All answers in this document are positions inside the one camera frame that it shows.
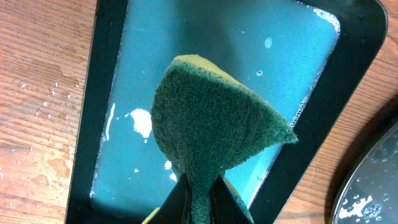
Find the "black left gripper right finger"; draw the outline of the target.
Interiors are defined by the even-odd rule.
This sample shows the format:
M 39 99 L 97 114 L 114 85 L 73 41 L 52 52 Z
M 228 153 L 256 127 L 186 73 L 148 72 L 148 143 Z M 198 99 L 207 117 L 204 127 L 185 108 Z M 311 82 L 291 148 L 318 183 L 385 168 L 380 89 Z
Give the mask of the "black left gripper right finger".
M 222 176 L 218 176 L 210 189 L 212 224 L 251 224 L 229 191 Z

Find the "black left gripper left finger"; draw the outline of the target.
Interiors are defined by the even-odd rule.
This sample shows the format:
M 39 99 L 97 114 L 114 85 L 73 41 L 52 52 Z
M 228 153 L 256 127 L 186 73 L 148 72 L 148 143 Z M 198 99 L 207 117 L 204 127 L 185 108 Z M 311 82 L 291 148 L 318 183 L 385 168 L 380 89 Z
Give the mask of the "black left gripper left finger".
M 190 224 L 192 191 L 184 174 L 148 224 Z

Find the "green yellow sponge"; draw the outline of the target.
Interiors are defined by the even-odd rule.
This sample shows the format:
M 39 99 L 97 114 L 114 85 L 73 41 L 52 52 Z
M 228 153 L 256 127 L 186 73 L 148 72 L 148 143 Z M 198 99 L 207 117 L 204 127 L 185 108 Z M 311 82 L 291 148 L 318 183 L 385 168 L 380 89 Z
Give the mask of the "green yellow sponge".
M 191 186 L 194 223 L 210 222 L 211 185 L 226 170 L 267 147 L 297 142 L 266 100 L 199 55 L 172 60 L 150 114 L 160 151 Z

